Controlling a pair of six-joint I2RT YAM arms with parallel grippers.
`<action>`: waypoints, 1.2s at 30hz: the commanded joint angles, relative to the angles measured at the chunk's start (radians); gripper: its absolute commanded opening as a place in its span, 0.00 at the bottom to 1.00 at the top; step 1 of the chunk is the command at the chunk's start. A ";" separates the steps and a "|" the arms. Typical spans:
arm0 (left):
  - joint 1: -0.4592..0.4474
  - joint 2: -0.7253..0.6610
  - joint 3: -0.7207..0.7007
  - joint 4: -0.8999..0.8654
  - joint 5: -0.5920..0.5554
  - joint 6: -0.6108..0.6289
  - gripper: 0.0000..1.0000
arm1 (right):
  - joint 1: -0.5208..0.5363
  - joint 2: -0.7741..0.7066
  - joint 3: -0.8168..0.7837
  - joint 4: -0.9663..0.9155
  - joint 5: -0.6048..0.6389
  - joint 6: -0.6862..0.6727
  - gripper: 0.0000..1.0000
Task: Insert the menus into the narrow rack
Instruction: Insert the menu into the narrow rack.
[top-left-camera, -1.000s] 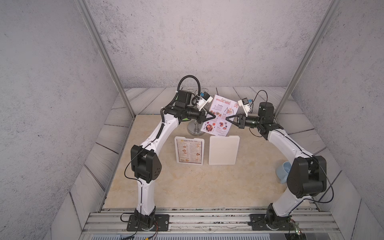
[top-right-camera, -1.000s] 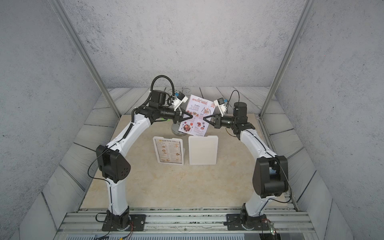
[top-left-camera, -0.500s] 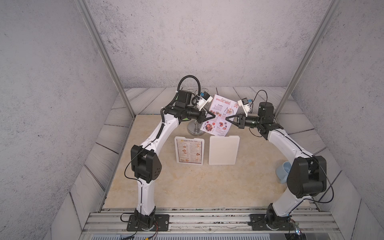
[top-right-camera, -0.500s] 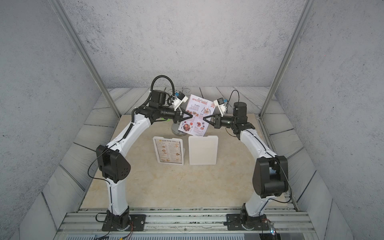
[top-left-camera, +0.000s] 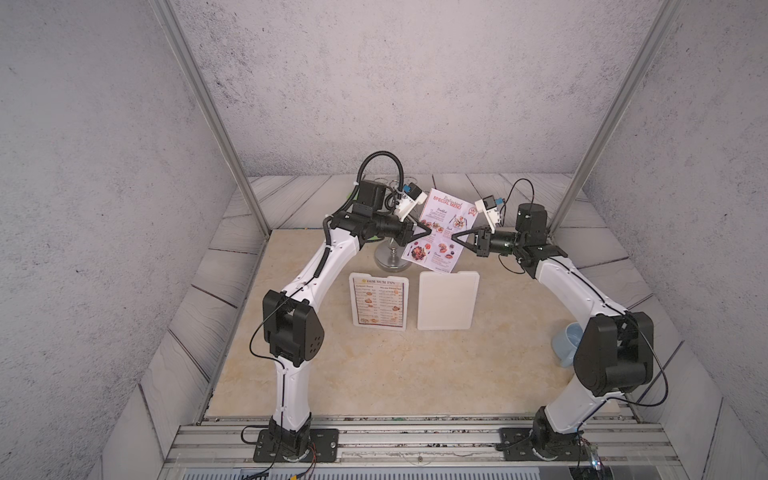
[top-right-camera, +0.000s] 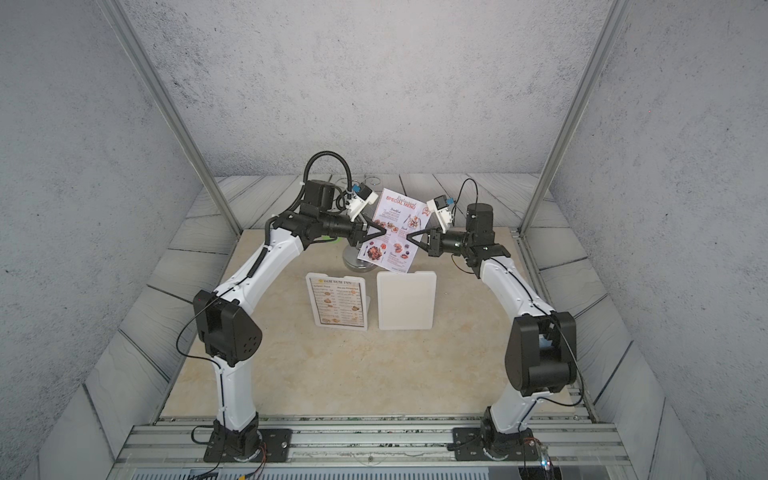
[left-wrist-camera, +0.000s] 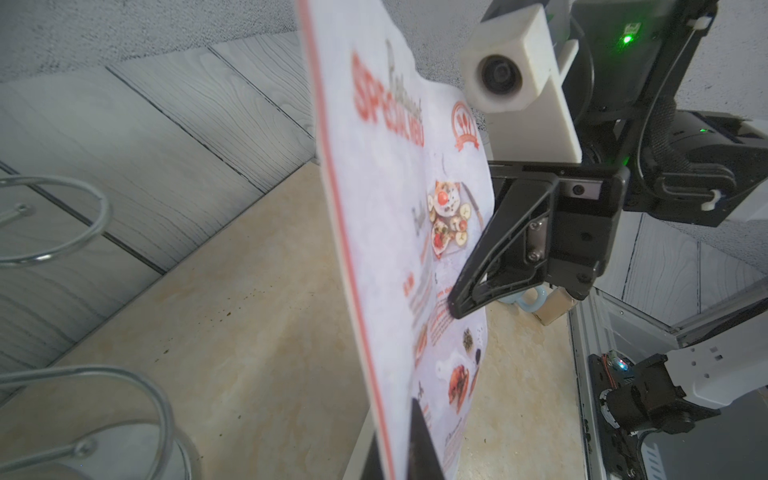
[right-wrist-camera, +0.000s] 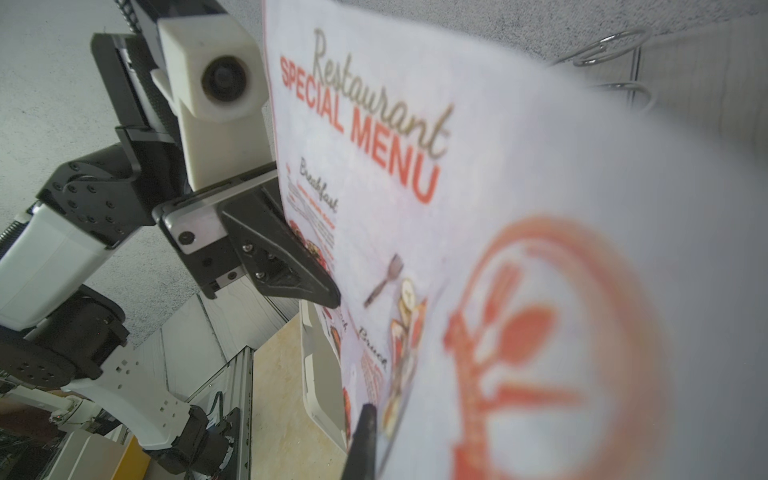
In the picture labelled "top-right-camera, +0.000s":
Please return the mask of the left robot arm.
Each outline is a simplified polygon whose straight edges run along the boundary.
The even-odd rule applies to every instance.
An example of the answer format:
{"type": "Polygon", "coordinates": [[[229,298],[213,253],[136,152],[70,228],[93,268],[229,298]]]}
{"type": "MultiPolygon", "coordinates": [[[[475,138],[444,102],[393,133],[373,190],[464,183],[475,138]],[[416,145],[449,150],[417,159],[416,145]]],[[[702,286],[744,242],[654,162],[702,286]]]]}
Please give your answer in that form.
{"type": "Polygon", "coordinates": [[[195,295],[193,321],[214,365],[218,402],[205,461],[266,461],[252,395],[253,357],[263,332],[251,315],[280,273],[311,245],[343,238],[356,246],[384,235],[385,228],[364,213],[377,199],[366,185],[349,184],[339,193],[330,182],[305,181],[297,200],[266,222],[260,248],[213,291],[195,295]]]}

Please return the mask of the pink special menu sheet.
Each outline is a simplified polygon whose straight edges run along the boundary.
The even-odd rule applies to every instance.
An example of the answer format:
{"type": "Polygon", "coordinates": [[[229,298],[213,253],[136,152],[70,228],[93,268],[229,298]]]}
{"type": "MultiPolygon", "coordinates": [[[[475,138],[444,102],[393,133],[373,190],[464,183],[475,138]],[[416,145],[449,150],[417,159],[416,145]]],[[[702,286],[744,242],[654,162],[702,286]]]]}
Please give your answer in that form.
{"type": "Polygon", "coordinates": [[[366,242],[359,258],[391,272],[407,273],[418,247],[410,243],[406,235],[425,229],[429,218],[430,214],[424,202],[390,189],[383,189],[373,220],[385,227],[387,233],[366,242]]]}

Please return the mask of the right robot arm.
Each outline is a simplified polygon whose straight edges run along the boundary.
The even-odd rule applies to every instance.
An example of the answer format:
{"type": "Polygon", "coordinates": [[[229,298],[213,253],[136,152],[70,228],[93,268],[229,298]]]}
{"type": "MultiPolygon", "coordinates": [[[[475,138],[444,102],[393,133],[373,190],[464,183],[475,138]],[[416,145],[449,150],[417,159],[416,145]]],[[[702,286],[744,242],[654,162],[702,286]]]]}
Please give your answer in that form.
{"type": "Polygon", "coordinates": [[[539,404],[581,378],[577,365],[576,324],[568,312],[558,312],[519,276],[506,247],[495,240],[493,209],[485,203],[468,206],[463,230],[452,227],[454,203],[442,195],[427,202],[439,225],[409,233],[407,239],[430,257],[461,257],[471,273],[495,295],[511,319],[504,356],[508,383],[483,416],[471,440],[456,439],[449,448],[458,456],[471,451],[494,461],[543,456],[527,423],[539,404]]]}

